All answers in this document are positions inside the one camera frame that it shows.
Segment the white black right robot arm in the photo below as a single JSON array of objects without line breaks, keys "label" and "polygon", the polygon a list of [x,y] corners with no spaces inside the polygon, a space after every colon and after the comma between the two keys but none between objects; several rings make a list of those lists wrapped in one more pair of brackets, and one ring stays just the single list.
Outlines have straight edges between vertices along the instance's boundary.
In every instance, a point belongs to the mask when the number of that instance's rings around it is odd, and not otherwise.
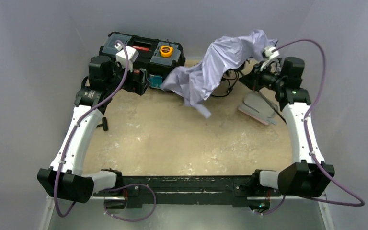
[{"label": "white black right robot arm", "polygon": [[312,103],[309,92],[301,87],[305,62],[287,57],[280,72],[272,71],[263,61],[254,64],[240,82],[254,92],[267,88],[275,92],[279,110],[286,121],[292,147],[292,163],[282,171],[256,170],[256,184],[270,187],[282,195],[320,197],[334,177],[335,169],[321,155],[313,133]]}]

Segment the pink umbrella case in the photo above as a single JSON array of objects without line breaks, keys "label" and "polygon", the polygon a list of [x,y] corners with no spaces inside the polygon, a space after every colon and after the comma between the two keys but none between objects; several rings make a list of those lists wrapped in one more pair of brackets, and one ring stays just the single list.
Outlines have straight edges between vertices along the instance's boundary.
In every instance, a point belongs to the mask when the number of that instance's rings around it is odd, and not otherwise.
[{"label": "pink umbrella case", "polygon": [[277,113],[274,109],[278,110],[276,103],[253,91],[247,93],[238,105],[240,112],[267,126],[277,124],[275,120]]}]

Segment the lavender folding umbrella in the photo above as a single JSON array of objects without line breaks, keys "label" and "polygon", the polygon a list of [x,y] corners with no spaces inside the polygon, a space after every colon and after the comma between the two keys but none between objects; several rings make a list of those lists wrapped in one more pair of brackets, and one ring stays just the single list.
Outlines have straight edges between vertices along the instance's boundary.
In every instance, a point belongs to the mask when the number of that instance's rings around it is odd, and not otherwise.
[{"label": "lavender folding umbrella", "polygon": [[175,67],[163,81],[161,89],[181,96],[186,106],[209,118],[211,112],[203,102],[220,85],[224,73],[239,68],[250,58],[262,61],[265,48],[277,43],[278,40],[269,39],[263,30],[252,30],[249,35],[238,37],[223,36],[209,45],[198,64]]}]

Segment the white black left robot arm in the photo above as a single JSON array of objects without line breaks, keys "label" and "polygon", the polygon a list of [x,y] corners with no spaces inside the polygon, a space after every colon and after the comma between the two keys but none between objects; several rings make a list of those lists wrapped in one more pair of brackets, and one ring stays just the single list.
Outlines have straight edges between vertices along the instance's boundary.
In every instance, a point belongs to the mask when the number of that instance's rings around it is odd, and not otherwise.
[{"label": "white black left robot arm", "polygon": [[39,183],[51,197],[86,203],[90,197],[103,190],[114,188],[121,173],[105,169],[83,175],[85,155],[97,127],[108,130],[104,116],[115,94],[128,83],[134,58],[124,60],[110,56],[92,57],[89,74],[76,93],[71,124],[65,139],[47,169],[37,174]]}]

